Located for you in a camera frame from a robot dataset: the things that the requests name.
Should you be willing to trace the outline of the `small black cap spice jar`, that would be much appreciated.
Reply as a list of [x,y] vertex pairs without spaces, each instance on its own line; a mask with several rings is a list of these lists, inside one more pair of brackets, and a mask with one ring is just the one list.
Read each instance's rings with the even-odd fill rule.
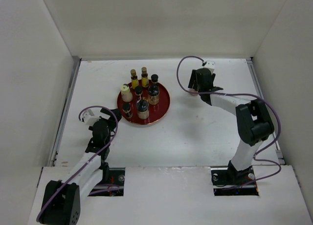
[[132,113],[131,106],[129,103],[124,103],[122,105],[122,110],[123,110],[126,118],[128,118],[128,119],[132,118],[133,113]]

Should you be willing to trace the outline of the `cream cap rice shaker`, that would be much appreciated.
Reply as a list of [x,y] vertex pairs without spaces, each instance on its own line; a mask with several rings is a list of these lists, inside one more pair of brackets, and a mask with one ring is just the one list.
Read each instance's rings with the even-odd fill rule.
[[133,94],[130,90],[130,87],[128,84],[123,84],[120,88],[120,92],[121,92],[121,97],[122,97],[122,100],[124,102],[131,102],[132,99],[133,99]]

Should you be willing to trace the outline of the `round black stopper bottle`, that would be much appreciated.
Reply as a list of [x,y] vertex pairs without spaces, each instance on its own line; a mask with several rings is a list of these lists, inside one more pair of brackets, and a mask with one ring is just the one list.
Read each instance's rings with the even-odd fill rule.
[[137,116],[145,120],[149,117],[149,103],[145,99],[140,99],[136,103]]

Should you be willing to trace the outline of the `yellow label sauce bottle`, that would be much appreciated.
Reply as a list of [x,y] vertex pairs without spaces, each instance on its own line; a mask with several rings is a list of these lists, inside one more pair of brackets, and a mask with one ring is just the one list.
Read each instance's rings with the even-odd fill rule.
[[131,73],[132,88],[135,89],[136,87],[139,86],[139,81],[138,81],[136,70],[131,69],[130,73]]
[[146,67],[141,68],[141,84],[144,88],[149,86],[149,78]]

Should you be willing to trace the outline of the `large black cap shaker bottle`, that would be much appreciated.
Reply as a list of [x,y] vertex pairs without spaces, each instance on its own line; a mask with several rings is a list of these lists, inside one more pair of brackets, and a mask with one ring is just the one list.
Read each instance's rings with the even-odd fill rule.
[[148,88],[148,102],[150,105],[156,105],[159,103],[159,88],[158,85],[152,84]]

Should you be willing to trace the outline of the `pink cap bottle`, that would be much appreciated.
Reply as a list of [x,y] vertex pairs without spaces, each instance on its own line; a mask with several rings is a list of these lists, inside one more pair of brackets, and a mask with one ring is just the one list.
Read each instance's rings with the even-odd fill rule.
[[190,94],[191,94],[192,96],[197,96],[197,95],[199,95],[196,90],[191,89],[191,90],[189,90],[189,91],[190,91]]

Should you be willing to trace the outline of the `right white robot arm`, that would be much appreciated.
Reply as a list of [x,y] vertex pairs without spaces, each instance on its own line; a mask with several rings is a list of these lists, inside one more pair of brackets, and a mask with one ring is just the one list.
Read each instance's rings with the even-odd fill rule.
[[210,69],[194,69],[188,87],[197,91],[203,102],[236,116],[240,142],[227,169],[211,171],[212,183],[215,186],[244,184],[253,180],[253,157],[261,144],[274,132],[274,125],[264,101],[259,98],[246,100],[215,94],[222,88],[213,85],[214,79],[215,74]]

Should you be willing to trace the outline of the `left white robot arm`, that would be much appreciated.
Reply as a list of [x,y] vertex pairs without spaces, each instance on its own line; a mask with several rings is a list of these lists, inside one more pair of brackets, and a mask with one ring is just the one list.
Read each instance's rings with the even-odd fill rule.
[[122,118],[119,109],[100,107],[109,118],[95,116],[92,107],[79,113],[79,120],[92,132],[87,148],[74,168],[61,180],[51,180],[45,187],[42,207],[36,221],[42,225],[75,225],[81,214],[81,203],[94,187],[110,179],[106,159]]

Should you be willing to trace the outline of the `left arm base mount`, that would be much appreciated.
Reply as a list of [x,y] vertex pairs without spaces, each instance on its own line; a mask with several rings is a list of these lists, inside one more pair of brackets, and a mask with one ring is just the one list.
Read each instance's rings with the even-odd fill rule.
[[89,196],[120,197],[124,195],[125,168],[106,168],[103,179],[92,189]]

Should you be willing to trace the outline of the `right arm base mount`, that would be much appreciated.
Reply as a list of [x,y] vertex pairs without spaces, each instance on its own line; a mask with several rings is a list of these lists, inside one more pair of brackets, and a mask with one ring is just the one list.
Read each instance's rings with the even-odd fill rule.
[[237,172],[228,167],[211,168],[211,181],[215,196],[259,196],[252,167]]

